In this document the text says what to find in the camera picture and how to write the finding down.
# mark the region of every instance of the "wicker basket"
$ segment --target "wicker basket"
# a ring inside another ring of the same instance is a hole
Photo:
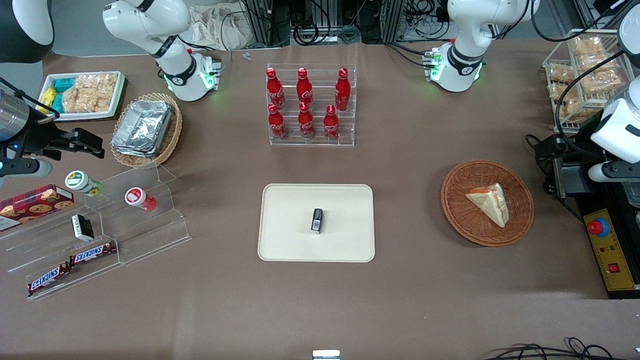
[[[499,183],[509,209],[504,228],[465,196],[469,190]],[[442,183],[440,202],[451,225],[465,238],[484,246],[511,245],[522,239],[533,223],[533,199],[524,182],[508,168],[487,160],[459,164]]]
[[[155,161],[157,164],[162,164],[169,158],[169,156],[171,156],[171,153],[175,149],[175,146],[178,144],[178,138],[180,137],[180,132],[182,131],[182,114],[180,114],[180,108],[178,108],[178,104],[176,104],[175,100],[165,94],[153,93],[142,95],[137,100],[164,101],[167,104],[170,104],[173,108],[171,119],[169,120],[169,126],[167,127],[166,133],[164,134],[164,138],[162,140],[162,144],[160,145],[158,155],[153,158],[124,155],[115,151],[113,147],[111,147],[111,152],[119,163],[130,167],[142,166],[152,161]],[[122,123],[122,119],[127,113],[127,110],[131,107],[131,104],[133,104],[133,101],[129,103],[129,105],[127,105],[127,107],[121,112],[120,117],[118,118],[118,122],[116,123],[116,127],[113,130],[114,135],[116,131],[118,131],[120,123]]]

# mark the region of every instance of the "red bottle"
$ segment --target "red bottle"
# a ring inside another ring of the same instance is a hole
[[[267,91],[271,102],[278,106],[278,109],[284,108],[284,88],[276,76],[276,70],[273,67],[267,69]]]
[[[309,104],[307,102],[300,103],[298,122],[300,123],[300,132],[302,133],[303,139],[311,140],[316,136],[316,130],[314,130],[314,117],[309,112]]]
[[[324,137],[329,140],[338,140],[338,115],[335,114],[335,106],[326,106],[324,116]]]
[[[269,126],[276,140],[285,140],[287,138],[287,128],[284,126],[282,114],[278,111],[276,104],[269,104]]]
[[[343,67],[338,71],[338,82],[335,84],[335,107],[339,111],[346,111],[349,106],[351,84],[349,84],[349,72]]]
[[[314,108],[314,94],[311,87],[311,82],[307,78],[307,70],[303,67],[298,69],[298,84],[296,85],[298,91],[298,100],[300,102],[306,102],[309,105],[309,109]]]

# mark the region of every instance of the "brown table surface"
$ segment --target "brown table surface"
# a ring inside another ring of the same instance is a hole
[[[494,42],[482,76],[461,94],[426,83],[382,45],[250,51],[251,62],[236,53],[219,91],[180,102],[184,128],[165,163],[178,177],[173,198],[193,239],[43,301],[27,302],[24,278],[0,271],[0,357],[308,359],[314,349],[337,348],[344,359],[481,359],[515,343],[564,348],[565,336],[633,357],[640,303],[604,300],[584,226],[543,193],[523,140],[549,134],[538,69],[553,46]],[[358,65],[355,148],[271,147],[267,63],[339,61]],[[168,92],[150,56],[45,62],[45,74],[92,70],[122,71],[126,102]],[[113,124],[81,125],[108,148]],[[515,245],[475,246],[440,209],[446,173],[478,158],[510,167],[531,190],[535,221]],[[75,168],[96,179],[128,169],[109,151],[101,161],[65,153],[54,166],[47,179],[8,180],[2,198],[61,184]],[[371,186],[376,257],[261,261],[260,202],[270,183]]]

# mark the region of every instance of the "red switch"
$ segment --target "red switch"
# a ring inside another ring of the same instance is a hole
[[[620,272],[620,267],[617,263],[609,264],[609,272]]]

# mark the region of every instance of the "clear acrylic display stand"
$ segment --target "clear acrylic display stand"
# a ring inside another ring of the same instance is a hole
[[[289,133],[285,140],[277,140],[273,137],[271,128],[269,128],[269,142],[271,145],[306,145],[306,146],[339,146],[351,147],[355,145],[356,139],[356,86],[358,84],[358,72],[356,65],[341,64],[269,64],[276,70],[278,79],[284,87],[285,107],[280,110],[284,118],[284,123]],[[314,129],[316,137],[311,140],[305,140],[300,133],[300,125],[298,124],[298,113],[300,103],[298,102],[298,93],[296,84],[298,84],[298,69],[304,67],[314,93],[314,107],[311,111],[314,116]],[[335,105],[335,83],[338,80],[338,70],[341,67],[349,70],[349,82],[351,83],[351,97],[349,98],[349,107],[346,111],[337,111],[339,120],[339,137],[338,141],[329,142],[324,137],[324,116],[326,115],[326,106]],[[271,102],[269,93],[266,91],[267,104]],[[269,112],[265,106],[267,118]]]
[[[80,263],[28,297],[42,299],[190,240],[184,217],[173,207],[167,186],[173,179],[164,167],[151,163],[101,181],[103,191],[98,197],[74,193],[76,207],[33,225],[18,226],[18,230],[0,238],[7,246],[7,271],[26,278],[25,288],[20,290],[27,297],[27,284],[69,261],[70,256],[109,241],[116,243],[117,253]],[[145,212],[124,201],[126,191],[135,186],[156,198],[153,211]],[[71,216],[75,214],[91,220],[95,241],[84,242],[74,236]]]

